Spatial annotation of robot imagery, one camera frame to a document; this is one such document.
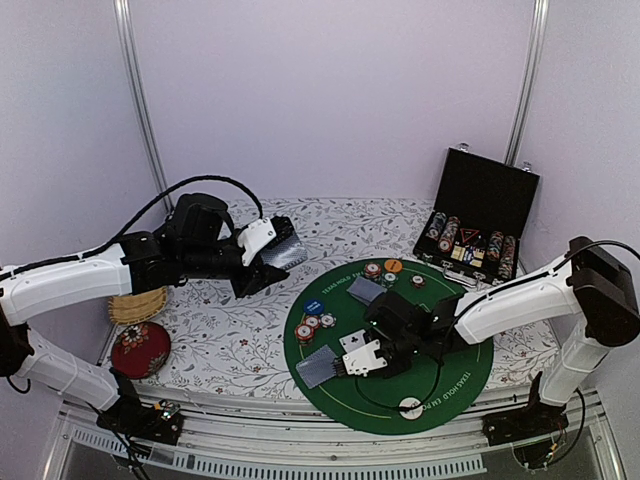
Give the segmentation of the red floral round cushion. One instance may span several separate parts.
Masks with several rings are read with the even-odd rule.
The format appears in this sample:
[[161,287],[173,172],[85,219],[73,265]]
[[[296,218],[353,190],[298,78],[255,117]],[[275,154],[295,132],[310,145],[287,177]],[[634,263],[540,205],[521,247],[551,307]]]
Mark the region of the red floral round cushion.
[[170,352],[167,330],[154,322],[142,322],[118,335],[111,349],[111,364],[129,379],[146,379],[164,366]]

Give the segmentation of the single red five chip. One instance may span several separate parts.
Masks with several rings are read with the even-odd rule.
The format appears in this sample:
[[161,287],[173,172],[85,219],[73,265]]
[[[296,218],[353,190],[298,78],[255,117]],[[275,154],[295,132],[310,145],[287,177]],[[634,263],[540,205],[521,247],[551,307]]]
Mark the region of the single red five chip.
[[309,326],[313,330],[317,330],[321,327],[320,319],[317,316],[306,316],[303,320],[303,324]]

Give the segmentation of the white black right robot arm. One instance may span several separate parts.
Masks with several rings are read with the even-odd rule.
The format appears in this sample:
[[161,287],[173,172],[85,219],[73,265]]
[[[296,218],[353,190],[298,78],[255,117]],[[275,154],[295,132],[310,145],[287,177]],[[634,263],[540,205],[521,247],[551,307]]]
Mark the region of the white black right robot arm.
[[351,375],[411,368],[416,355],[441,364],[446,354],[540,320],[577,316],[554,363],[536,375],[525,406],[483,417],[490,445],[517,442],[567,427],[566,405],[609,351],[639,335],[639,307],[630,270],[607,252],[611,241],[584,236],[562,257],[483,292],[467,292],[422,308],[396,292],[376,296],[364,319],[365,344],[343,357]]

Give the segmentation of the orange blind button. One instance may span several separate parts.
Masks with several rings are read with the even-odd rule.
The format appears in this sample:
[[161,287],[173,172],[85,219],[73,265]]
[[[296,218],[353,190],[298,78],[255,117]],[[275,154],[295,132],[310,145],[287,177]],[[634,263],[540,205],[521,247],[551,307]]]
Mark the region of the orange blind button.
[[384,269],[390,273],[397,274],[403,270],[403,263],[399,259],[390,258],[384,262]]

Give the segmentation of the black poker chip case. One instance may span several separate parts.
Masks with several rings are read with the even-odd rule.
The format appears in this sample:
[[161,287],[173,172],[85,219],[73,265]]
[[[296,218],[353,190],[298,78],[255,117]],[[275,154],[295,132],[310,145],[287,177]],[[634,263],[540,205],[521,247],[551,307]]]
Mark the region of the black poker chip case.
[[413,254],[472,285],[514,279],[539,181],[530,171],[449,149]]

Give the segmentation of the blue blind button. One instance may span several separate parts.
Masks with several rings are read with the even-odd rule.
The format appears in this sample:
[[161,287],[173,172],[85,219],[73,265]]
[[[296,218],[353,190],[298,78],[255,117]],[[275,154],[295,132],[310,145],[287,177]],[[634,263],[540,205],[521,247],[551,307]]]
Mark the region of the blue blind button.
[[303,312],[309,316],[319,316],[325,311],[325,305],[318,299],[308,299],[303,304]]

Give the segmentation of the aluminium frame post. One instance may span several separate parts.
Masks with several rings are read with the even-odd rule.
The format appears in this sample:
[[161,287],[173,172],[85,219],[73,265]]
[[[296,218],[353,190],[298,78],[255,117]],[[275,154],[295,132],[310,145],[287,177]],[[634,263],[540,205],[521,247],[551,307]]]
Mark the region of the aluminium frame post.
[[544,40],[549,15],[549,0],[535,0],[531,21],[529,43],[525,60],[524,75],[507,144],[504,164],[515,166],[524,138],[536,77],[544,49]]
[[130,2],[127,0],[114,0],[113,7],[125,73],[131,91],[136,121],[140,130],[151,177],[157,192],[160,193],[168,187],[168,183],[164,166],[160,158],[144,91],[143,78],[135,43]]

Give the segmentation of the floral white table cloth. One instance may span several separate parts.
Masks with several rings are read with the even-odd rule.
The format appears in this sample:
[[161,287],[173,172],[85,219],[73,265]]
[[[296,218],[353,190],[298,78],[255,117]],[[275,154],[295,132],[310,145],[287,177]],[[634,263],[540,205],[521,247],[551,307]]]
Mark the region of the floral white table cloth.
[[154,317],[171,339],[166,363],[135,381],[157,396],[176,390],[225,396],[303,399],[284,356],[285,321],[296,297],[325,272],[355,260],[407,259],[433,203],[424,199],[266,199],[267,216],[291,218],[308,252],[290,276],[236,299],[225,281],[190,281],[168,293]]

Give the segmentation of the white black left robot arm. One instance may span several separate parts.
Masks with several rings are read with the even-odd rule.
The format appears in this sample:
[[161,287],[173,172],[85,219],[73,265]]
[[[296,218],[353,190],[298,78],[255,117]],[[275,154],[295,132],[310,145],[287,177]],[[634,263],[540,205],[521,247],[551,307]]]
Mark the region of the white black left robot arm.
[[22,377],[86,402],[101,427],[134,437],[177,435],[181,416],[145,407],[121,371],[87,363],[38,334],[28,320],[65,306],[178,287],[191,279],[227,280],[238,298],[285,280],[276,249],[296,235],[291,220],[260,214],[238,227],[223,200],[183,194],[155,231],[132,221],[92,250],[1,271],[1,374]]

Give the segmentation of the dark maroon chip stack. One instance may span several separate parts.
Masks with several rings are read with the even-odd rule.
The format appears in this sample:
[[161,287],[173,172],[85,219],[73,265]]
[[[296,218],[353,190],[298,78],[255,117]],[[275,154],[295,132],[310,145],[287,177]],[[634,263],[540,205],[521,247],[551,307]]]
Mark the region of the dark maroon chip stack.
[[422,288],[426,285],[425,277],[420,274],[412,275],[410,282],[415,288]]

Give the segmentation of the left aluminium frame post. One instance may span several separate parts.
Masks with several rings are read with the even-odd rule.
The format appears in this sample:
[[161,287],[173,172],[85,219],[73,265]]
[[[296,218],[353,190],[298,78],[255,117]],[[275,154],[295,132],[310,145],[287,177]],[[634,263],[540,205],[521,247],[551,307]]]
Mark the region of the left aluminium frame post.
[[151,177],[157,192],[160,193],[168,187],[168,183],[164,166],[160,158],[144,91],[143,78],[135,43],[130,2],[127,0],[114,0],[113,7],[125,73],[131,91],[136,121],[140,130]]

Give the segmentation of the green white chip stack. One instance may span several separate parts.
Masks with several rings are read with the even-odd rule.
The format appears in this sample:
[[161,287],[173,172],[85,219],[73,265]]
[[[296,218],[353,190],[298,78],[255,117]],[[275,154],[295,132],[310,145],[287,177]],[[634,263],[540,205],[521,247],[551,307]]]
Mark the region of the green white chip stack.
[[384,288],[392,288],[398,281],[398,275],[393,272],[384,272],[380,277],[380,285]]

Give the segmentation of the white dealer button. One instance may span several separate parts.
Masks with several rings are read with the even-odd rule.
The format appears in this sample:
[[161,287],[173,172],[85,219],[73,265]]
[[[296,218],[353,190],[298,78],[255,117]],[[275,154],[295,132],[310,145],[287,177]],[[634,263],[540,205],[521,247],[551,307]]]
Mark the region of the white dealer button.
[[398,409],[404,419],[413,421],[422,416],[424,405],[417,398],[407,397],[400,402]]

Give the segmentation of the blue playing card deck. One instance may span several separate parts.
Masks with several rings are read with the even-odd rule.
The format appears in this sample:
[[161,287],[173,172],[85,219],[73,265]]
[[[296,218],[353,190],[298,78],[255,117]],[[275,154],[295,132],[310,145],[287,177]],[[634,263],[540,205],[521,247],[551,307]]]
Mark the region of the blue playing card deck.
[[308,252],[297,234],[280,241],[272,242],[260,252],[260,258],[266,265],[289,271],[308,259]]

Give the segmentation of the two of clubs card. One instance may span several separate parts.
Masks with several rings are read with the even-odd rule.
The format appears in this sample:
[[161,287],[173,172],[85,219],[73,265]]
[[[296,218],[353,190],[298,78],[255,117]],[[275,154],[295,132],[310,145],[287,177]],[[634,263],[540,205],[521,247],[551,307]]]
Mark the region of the two of clubs card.
[[340,344],[346,354],[372,342],[369,331],[360,329],[340,338]]

